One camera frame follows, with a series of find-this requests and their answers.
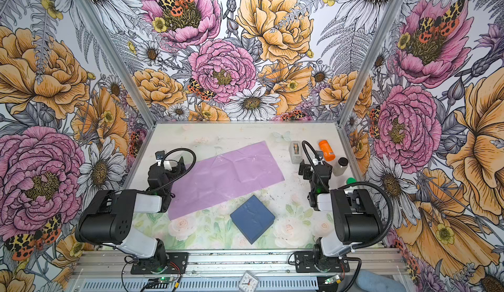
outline orange pill bottle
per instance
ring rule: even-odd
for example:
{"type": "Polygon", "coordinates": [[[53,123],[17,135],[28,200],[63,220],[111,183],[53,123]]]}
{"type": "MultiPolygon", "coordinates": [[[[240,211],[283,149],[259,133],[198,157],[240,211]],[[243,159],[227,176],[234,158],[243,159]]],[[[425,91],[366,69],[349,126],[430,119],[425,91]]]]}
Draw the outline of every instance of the orange pill bottle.
{"type": "Polygon", "coordinates": [[[336,157],[334,155],[333,150],[331,149],[331,146],[327,142],[327,140],[322,140],[318,143],[318,146],[320,147],[320,150],[324,153],[324,158],[326,159],[327,162],[330,162],[334,160],[336,157]]]}

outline blue cloth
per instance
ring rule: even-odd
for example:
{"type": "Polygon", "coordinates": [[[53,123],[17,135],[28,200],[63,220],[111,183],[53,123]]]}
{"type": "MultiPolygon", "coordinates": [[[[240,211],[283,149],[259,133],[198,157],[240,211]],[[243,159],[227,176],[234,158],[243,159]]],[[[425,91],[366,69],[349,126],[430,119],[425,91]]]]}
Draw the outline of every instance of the blue cloth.
{"type": "Polygon", "coordinates": [[[275,216],[256,196],[252,196],[231,213],[231,220],[253,244],[273,224],[275,216]]]}
{"type": "Polygon", "coordinates": [[[406,288],[401,283],[368,270],[359,272],[356,284],[369,292],[406,292],[406,288]]]}

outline purple cloth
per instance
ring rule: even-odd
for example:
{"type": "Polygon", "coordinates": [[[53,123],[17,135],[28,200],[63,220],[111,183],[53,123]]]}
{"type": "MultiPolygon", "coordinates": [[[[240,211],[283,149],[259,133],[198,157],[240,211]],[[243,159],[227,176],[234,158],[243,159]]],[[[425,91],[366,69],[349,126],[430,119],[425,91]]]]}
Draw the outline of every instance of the purple cloth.
{"type": "Polygon", "coordinates": [[[284,180],[265,141],[196,162],[173,183],[170,220],[215,206],[284,180]]]}

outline table surface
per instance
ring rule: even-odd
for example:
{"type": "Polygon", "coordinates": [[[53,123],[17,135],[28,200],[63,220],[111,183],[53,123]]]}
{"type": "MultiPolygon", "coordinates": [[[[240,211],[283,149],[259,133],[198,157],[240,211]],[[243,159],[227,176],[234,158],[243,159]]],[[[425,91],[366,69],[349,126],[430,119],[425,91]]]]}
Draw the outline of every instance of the table surface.
{"type": "MultiPolygon", "coordinates": [[[[156,162],[156,151],[187,147],[203,160],[261,141],[268,144],[285,181],[172,221],[168,213],[135,214],[134,226],[148,236],[162,239],[166,249],[311,248],[317,238],[334,229],[333,217],[331,213],[314,211],[309,206],[306,198],[309,182],[297,174],[299,165],[291,163],[289,142],[285,139],[307,140],[317,150],[318,142],[325,139],[336,159],[345,156],[336,126],[331,123],[157,125],[129,188],[147,188],[147,172],[156,162]],[[275,215],[273,225],[253,245],[229,216],[252,195],[275,215]]],[[[183,156],[186,163],[191,161],[189,154],[183,156]]],[[[351,176],[350,168],[341,176],[332,175],[329,187],[342,186],[351,176]]]]}

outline analog clock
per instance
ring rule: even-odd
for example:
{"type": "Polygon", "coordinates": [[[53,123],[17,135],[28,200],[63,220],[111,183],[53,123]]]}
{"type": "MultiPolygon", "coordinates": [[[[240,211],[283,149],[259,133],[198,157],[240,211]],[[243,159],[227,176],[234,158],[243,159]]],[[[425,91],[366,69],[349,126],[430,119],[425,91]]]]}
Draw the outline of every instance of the analog clock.
{"type": "Polygon", "coordinates": [[[259,286],[259,279],[251,275],[249,272],[245,272],[243,277],[241,277],[238,283],[238,289],[241,292],[254,292],[259,286]]]}

